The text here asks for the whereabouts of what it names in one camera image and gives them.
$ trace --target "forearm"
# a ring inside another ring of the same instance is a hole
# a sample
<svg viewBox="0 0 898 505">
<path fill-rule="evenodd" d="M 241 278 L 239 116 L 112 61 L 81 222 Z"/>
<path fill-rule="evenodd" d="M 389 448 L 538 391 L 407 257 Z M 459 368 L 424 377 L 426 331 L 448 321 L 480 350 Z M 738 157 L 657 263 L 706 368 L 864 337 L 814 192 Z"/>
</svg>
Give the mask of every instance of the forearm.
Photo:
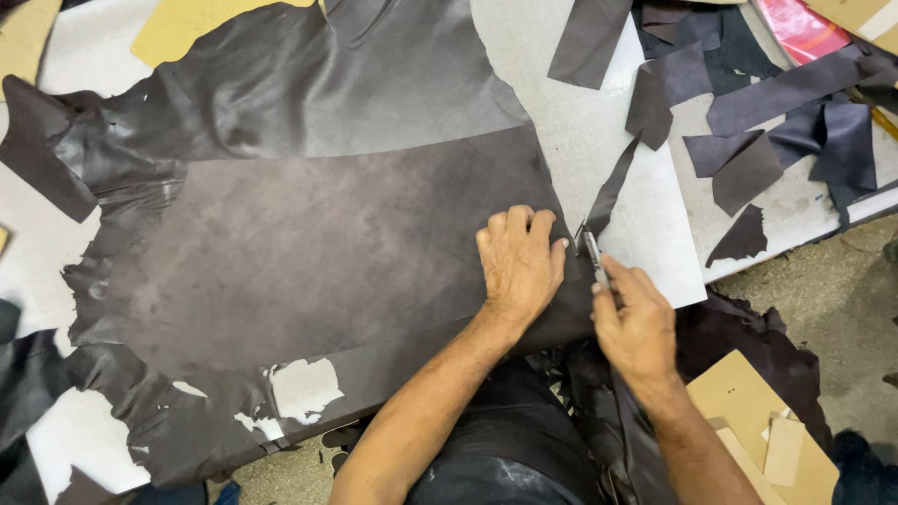
<svg viewBox="0 0 898 505">
<path fill-rule="evenodd" d="M 761 505 L 679 377 L 642 396 L 665 458 L 668 480 L 682 505 Z"/>
<path fill-rule="evenodd" d="M 330 503 L 402 503 L 524 329 L 485 306 L 374 417 L 337 474 Z"/>
</svg>

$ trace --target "left hand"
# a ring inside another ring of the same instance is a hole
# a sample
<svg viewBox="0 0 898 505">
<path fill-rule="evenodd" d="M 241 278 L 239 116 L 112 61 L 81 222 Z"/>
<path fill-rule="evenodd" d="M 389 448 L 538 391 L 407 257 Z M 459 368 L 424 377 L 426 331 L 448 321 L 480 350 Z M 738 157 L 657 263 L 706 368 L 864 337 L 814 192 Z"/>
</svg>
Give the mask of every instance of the left hand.
<svg viewBox="0 0 898 505">
<path fill-rule="evenodd" d="M 551 210 L 515 205 L 489 219 L 477 232 L 477 248 L 487 281 L 483 310 L 526 329 L 555 296 L 564 280 L 568 239 L 549 245 L 555 222 Z"/>
</svg>

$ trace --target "red plastic bag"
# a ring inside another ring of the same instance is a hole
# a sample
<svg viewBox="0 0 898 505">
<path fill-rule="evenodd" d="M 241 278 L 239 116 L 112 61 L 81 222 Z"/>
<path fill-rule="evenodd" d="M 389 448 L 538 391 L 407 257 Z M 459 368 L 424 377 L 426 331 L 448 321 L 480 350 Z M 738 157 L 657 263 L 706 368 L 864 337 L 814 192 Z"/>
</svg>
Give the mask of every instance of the red plastic bag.
<svg viewBox="0 0 898 505">
<path fill-rule="evenodd" d="M 779 44 L 799 65 L 845 47 L 848 33 L 801 0 L 757 0 Z"/>
</svg>

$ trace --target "right hand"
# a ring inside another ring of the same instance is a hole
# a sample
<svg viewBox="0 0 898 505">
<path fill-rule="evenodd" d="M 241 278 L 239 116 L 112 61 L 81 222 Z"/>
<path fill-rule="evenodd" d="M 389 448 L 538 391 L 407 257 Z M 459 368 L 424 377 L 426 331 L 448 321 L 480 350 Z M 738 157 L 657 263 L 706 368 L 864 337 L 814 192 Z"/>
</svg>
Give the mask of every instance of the right hand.
<svg viewBox="0 0 898 505">
<path fill-rule="evenodd" d="M 643 403 L 682 387 L 670 304 L 641 269 L 628 269 L 604 253 L 602 265 L 611 288 L 593 284 L 593 320 L 605 357 Z M 620 295 L 620 308 L 612 291 Z"/>
</svg>

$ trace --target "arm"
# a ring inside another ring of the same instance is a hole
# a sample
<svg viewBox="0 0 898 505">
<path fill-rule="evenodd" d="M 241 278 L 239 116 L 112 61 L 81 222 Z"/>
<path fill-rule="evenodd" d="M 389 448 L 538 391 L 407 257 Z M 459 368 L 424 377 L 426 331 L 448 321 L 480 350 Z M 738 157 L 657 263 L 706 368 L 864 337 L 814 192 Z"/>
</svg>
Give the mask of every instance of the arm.
<svg viewBox="0 0 898 505">
<path fill-rule="evenodd" d="M 593 285 L 599 345 L 655 426 L 667 478 L 682 505 L 762 505 L 676 373 L 674 311 L 640 269 L 603 255 L 611 290 Z M 621 296 L 614 304 L 612 290 Z"/>
<path fill-rule="evenodd" d="M 554 221 L 549 210 L 515 206 L 477 233 L 487 301 L 377 413 L 337 473 L 331 505 L 405 501 L 484 377 L 555 296 L 568 241 L 550 247 Z"/>
</svg>

